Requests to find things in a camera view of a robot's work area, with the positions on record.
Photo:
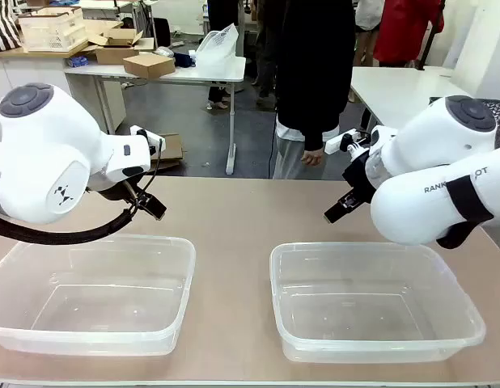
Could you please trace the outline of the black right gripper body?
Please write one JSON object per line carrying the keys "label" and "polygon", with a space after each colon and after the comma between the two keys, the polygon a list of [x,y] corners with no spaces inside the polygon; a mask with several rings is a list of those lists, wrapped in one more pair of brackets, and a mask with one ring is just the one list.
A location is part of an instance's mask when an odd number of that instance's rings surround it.
{"label": "black right gripper body", "polygon": [[342,176],[352,189],[344,196],[345,206],[360,206],[370,204],[376,189],[372,186],[366,174],[366,162],[369,151],[365,150],[357,156],[344,170]]}

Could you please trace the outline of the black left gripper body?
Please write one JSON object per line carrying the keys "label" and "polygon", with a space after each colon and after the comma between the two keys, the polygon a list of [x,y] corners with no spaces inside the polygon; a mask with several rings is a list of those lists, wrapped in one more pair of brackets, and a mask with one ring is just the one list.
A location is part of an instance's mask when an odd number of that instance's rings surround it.
{"label": "black left gripper body", "polygon": [[126,203],[134,204],[135,200],[139,199],[143,205],[146,205],[153,196],[138,186],[142,177],[143,175],[135,175],[122,182],[115,183],[108,189],[100,190],[98,193],[107,200],[123,200]]}

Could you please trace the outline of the person's left hand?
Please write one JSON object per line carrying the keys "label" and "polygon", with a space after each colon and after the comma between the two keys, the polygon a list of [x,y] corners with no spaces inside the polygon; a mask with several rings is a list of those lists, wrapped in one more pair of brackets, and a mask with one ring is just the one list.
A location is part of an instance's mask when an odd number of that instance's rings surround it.
{"label": "person's left hand", "polygon": [[315,167],[321,164],[324,159],[324,150],[304,150],[301,157],[302,164]]}

